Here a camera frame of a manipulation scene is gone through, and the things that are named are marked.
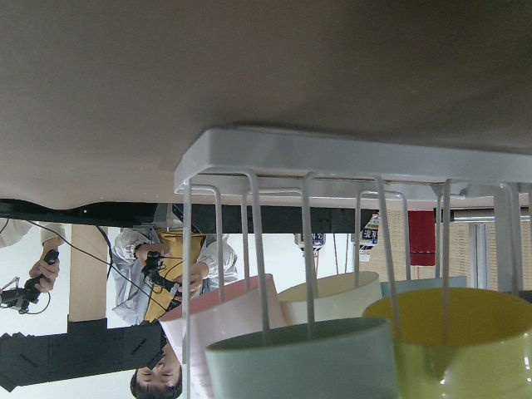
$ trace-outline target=wooden plank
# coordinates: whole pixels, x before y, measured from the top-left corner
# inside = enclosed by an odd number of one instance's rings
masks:
[[[72,243],[99,259],[107,260],[106,241],[94,226],[72,225]],[[72,249],[68,320],[81,322],[106,317],[107,266]]]

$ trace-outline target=person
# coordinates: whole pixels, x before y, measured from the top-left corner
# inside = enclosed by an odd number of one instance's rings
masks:
[[[218,245],[223,245],[224,283],[238,279],[236,253],[227,244],[228,235],[218,243],[215,234],[193,234],[191,253],[195,262],[190,270],[190,295],[192,298],[215,290],[219,287]],[[147,227],[143,229],[123,229],[116,237],[113,248],[113,260],[118,268],[114,270],[116,282],[116,307],[113,309],[123,320],[130,324],[152,321],[165,313],[161,306],[153,304],[154,297],[168,302],[171,295],[160,295],[149,279],[144,278],[141,270],[146,264],[149,252],[158,252],[169,257],[165,259],[161,275],[182,283],[183,234],[180,231],[164,231]],[[128,283],[128,278],[139,287]],[[181,365],[171,345],[163,347],[163,358],[149,369],[137,369],[131,378],[131,394],[137,399],[175,399],[181,394]]]
[[[41,257],[30,268],[29,277],[34,278],[42,274],[35,287],[41,293],[47,293],[53,290],[54,283],[59,276],[60,263],[59,259],[54,264],[47,264],[43,259],[50,250],[57,251],[64,243],[61,238],[65,236],[65,229],[59,223],[40,223],[42,227],[50,230],[41,229]],[[4,219],[0,218],[0,249],[11,246],[19,242],[33,227],[33,224],[26,220]]]

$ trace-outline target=cup rack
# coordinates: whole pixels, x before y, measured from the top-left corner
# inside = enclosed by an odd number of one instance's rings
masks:
[[[185,204],[183,317],[187,319],[186,331],[190,330],[190,296],[187,289],[190,281],[187,271],[191,265],[191,205],[193,202],[209,200],[204,195],[193,195],[197,188],[214,192],[218,208],[222,202],[241,204],[243,232],[248,231],[244,210],[251,194],[265,343],[269,340],[270,327],[264,283],[261,204],[282,202],[301,206],[303,234],[309,236],[311,205],[350,204],[354,207],[357,204],[360,208],[362,195],[376,191],[377,201],[364,199],[363,205],[381,211],[382,237],[396,325],[400,325],[400,314],[397,304],[395,307],[393,305],[397,293],[387,225],[386,192],[399,193],[399,198],[406,199],[408,209],[443,209],[443,245],[440,252],[444,292],[449,288],[450,208],[492,204],[495,208],[497,240],[501,245],[498,248],[507,249],[498,255],[500,276],[504,277],[500,278],[500,290],[517,293],[522,289],[519,221],[520,204],[528,203],[532,192],[532,156],[529,155],[396,145],[354,140],[340,135],[260,130],[257,127],[219,128],[203,133],[186,151],[175,170],[174,187],[176,194],[183,195]],[[217,234],[222,234],[218,217],[217,226]],[[244,275],[247,279],[249,260],[246,233],[243,240],[246,251]],[[312,340],[313,296],[317,284],[313,273],[312,246],[308,240],[305,243],[308,338]],[[189,346],[190,334],[185,334],[185,392],[190,392],[190,375],[187,372]]]

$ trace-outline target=red object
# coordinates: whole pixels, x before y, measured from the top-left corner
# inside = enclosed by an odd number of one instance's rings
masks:
[[[432,211],[408,211],[410,261],[412,266],[436,264],[436,231]]]

